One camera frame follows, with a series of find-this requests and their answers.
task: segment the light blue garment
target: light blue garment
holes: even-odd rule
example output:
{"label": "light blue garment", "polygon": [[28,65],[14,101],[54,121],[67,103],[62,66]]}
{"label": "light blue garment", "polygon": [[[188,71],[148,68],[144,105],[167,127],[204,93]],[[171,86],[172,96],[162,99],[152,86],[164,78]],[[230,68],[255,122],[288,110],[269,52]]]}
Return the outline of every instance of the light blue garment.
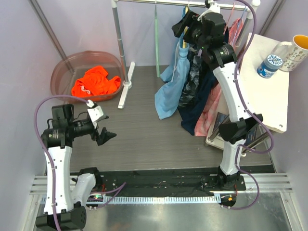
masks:
{"label": "light blue garment", "polygon": [[180,43],[176,48],[175,59],[160,75],[161,79],[168,83],[155,94],[155,108],[159,119],[168,118],[175,113],[189,72],[190,63],[187,59],[189,46],[185,49],[179,46]]}

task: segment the orange towel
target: orange towel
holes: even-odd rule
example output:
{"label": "orange towel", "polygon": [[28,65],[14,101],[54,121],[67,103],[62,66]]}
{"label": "orange towel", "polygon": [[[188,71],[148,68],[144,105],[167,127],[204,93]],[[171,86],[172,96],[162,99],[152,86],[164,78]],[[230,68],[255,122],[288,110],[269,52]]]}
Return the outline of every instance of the orange towel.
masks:
{"label": "orange towel", "polygon": [[87,71],[84,77],[77,79],[72,88],[72,95],[76,97],[89,97],[108,95],[116,92],[121,85],[119,76],[107,79],[108,72],[102,66],[96,66]]}

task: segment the purple wall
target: purple wall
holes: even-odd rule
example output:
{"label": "purple wall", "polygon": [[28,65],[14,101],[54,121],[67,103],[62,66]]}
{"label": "purple wall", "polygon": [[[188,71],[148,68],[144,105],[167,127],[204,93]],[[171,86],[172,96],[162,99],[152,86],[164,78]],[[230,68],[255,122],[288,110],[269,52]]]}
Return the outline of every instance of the purple wall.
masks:
{"label": "purple wall", "polygon": [[[234,1],[221,2],[233,4]],[[257,11],[258,31],[275,2],[276,0],[261,0]],[[119,58],[110,0],[39,0],[39,3],[67,55],[97,50],[109,52]],[[153,4],[118,3],[128,64],[135,61],[138,66],[155,65],[154,9]],[[157,6],[161,65],[170,64],[176,40],[171,27],[181,19],[182,9],[181,6]],[[192,10],[198,13],[204,11],[202,8]],[[228,19],[231,11],[223,10],[221,13]],[[242,12],[234,12],[231,23],[241,15]]]}
{"label": "purple wall", "polygon": [[[294,35],[308,35],[308,1],[286,1],[266,36],[291,41]],[[297,198],[304,230],[308,230],[308,60],[290,73],[288,131],[275,135],[272,152],[278,171],[286,172]]]}
{"label": "purple wall", "polygon": [[[0,229],[20,231],[33,178],[46,166],[33,113],[39,101],[51,94],[50,77],[60,56],[28,1],[1,2]],[[40,131],[51,117],[52,103],[39,112]]]}

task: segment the white mug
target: white mug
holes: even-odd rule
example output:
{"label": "white mug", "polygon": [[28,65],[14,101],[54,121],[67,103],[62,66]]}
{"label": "white mug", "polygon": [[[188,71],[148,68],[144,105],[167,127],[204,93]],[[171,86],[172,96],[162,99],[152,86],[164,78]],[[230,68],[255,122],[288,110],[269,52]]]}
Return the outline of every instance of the white mug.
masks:
{"label": "white mug", "polygon": [[283,60],[280,70],[293,71],[308,57],[308,36],[295,35],[292,42],[279,43],[271,54]]}

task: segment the clothes rack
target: clothes rack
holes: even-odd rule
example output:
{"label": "clothes rack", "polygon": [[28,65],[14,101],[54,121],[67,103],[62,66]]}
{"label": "clothes rack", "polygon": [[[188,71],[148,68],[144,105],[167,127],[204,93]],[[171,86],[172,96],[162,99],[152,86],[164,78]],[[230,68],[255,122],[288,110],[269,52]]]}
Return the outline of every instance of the clothes rack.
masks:
{"label": "clothes rack", "polygon": [[[122,70],[124,73],[125,81],[123,83],[123,91],[120,98],[120,102],[118,105],[118,108],[122,109],[124,108],[125,101],[128,95],[128,90],[132,87],[132,76],[135,68],[135,62],[131,62],[129,70],[127,71],[127,65],[126,65],[126,59],[125,59],[125,53],[124,53],[124,46],[123,46],[123,39],[121,35],[121,27],[120,27],[120,21],[119,21],[119,15],[117,11],[117,3],[119,1],[122,2],[134,2],[134,3],[150,3],[150,4],[161,4],[161,5],[174,5],[174,6],[190,6],[190,7],[203,7],[205,8],[206,4],[205,2],[196,2],[196,1],[184,1],[184,0],[111,0],[111,6],[112,11],[114,15],[114,21],[115,21],[115,29],[116,29],[116,35],[117,35],[117,41],[119,45],[119,51],[120,51],[120,57],[121,57],[121,63],[122,63]],[[232,10],[233,4],[218,4],[221,9],[226,10]],[[251,3],[252,7],[256,11],[258,6],[260,5],[260,0],[252,0]],[[245,9],[245,6],[243,5],[235,5],[234,10],[237,11],[243,11]],[[245,36],[248,27],[253,20],[252,13],[250,11],[247,11],[247,17],[244,23],[244,26],[236,40],[235,47],[240,47],[243,37]]]}

